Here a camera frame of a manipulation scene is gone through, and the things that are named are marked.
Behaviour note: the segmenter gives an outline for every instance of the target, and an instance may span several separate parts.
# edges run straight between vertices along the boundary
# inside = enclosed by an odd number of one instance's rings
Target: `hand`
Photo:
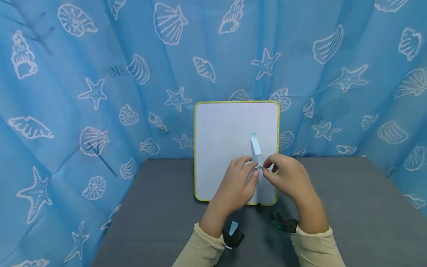
[[[251,157],[241,157],[231,161],[200,221],[199,226],[206,234],[219,238],[227,217],[243,207],[254,196],[259,173],[257,170],[254,171],[246,183],[249,174],[258,164],[258,162],[252,162],[245,166],[245,163],[251,160]]]

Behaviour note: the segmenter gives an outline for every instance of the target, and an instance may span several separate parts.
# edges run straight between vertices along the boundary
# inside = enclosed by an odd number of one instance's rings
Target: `finger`
[[[255,193],[255,187],[257,186],[258,182],[258,176],[259,176],[258,170],[254,171],[249,178],[248,183],[246,184],[245,189],[243,190],[243,195],[248,197],[248,201],[254,196]]]
[[[242,172],[243,172],[243,177],[248,178],[249,174],[254,170],[254,168],[258,166],[258,162],[252,162],[251,164],[246,165]]]
[[[239,169],[243,169],[243,167],[245,166],[245,163],[251,160],[252,160],[252,157],[249,157],[249,156],[241,157],[237,160],[235,166],[238,167]]]

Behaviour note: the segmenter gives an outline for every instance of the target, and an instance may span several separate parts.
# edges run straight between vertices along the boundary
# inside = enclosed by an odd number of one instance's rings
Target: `scallop shell print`
[[[389,144],[400,144],[409,137],[394,121],[383,124],[378,129],[377,135],[381,140]]]
[[[362,129],[367,131],[369,127],[377,120],[378,114],[375,116],[365,115],[362,119]]]
[[[53,138],[52,132],[43,123],[31,116],[8,119],[7,123],[28,139]]]
[[[305,107],[302,109],[302,112],[304,112],[304,116],[306,116],[309,119],[313,118],[314,115],[314,99],[310,98],[310,100],[307,102]]]
[[[406,56],[407,61],[412,61],[421,48],[421,33],[414,29],[405,28],[402,31],[398,52]]]
[[[131,64],[127,65],[126,69],[133,77],[134,81],[139,85],[146,83],[150,77],[148,64],[140,55],[134,54]]]
[[[421,169],[425,160],[425,150],[423,147],[416,146],[408,155],[403,167],[408,171]]]
[[[249,98],[246,91],[242,89],[234,92],[228,100],[229,101],[250,101],[251,99]]]
[[[132,111],[131,107],[126,104],[126,106],[120,109],[119,119],[123,125],[128,126],[137,123],[139,120],[139,116],[138,113]]]
[[[154,29],[163,43],[169,45],[179,44],[184,25],[188,24],[182,14],[181,7],[178,5],[176,9],[167,6],[163,3],[154,5]]]
[[[408,0],[375,0],[375,8],[382,12],[396,12]]]
[[[283,132],[279,135],[279,150],[285,149],[293,142],[293,133],[291,131]]]
[[[71,35],[81,37],[85,32],[97,32],[94,22],[77,6],[64,4],[58,8],[58,19]]]
[[[313,43],[314,59],[320,64],[326,64],[338,51],[341,45],[344,29],[338,25],[335,32],[321,40]]]
[[[131,158],[128,163],[123,164],[120,168],[120,175],[126,179],[132,179],[135,176],[135,161]]]
[[[83,190],[82,196],[88,200],[97,200],[105,192],[105,180],[101,176],[89,180],[88,187]]]
[[[141,142],[141,151],[147,152],[150,155],[156,155],[160,152],[160,147],[153,139],[148,138],[144,142]]]
[[[110,143],[107,131],[86,127],[80,134],[80,150],[85,155],[99,156],[106,143]]]
[[[279,103],[280,112],[286,111],[291,106],[291,99],[288,97],[288,88],[277,90],[271,95],[270,100]]]
[[[427,89],[427,76],[424,69],[416,69],[405,75],[401,85],[396,88],[394,98],[409,94],[419,96]]]

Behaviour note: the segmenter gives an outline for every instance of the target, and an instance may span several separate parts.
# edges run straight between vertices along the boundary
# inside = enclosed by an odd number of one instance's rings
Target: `blue curtain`
[[[366,157],[427,215],[425,10],[1,0],[0,266],[88,266],[144,160],[193,157],[199,101],[276,100],[282,154]]]

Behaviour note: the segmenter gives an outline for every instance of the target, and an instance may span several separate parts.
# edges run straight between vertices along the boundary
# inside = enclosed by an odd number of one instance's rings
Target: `gray table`
[[[365,158],[301,158],[323,200],[347,267],[427,266],[427,220]],[[170,267],[188,241],[206,203],[194,198],[192,159],[144,162],[92,267]],[[274,229],[269,214],[297,218],[290,199],[232,214],[246,235],[225,250],[217,266],[298,266],[290,236]]]

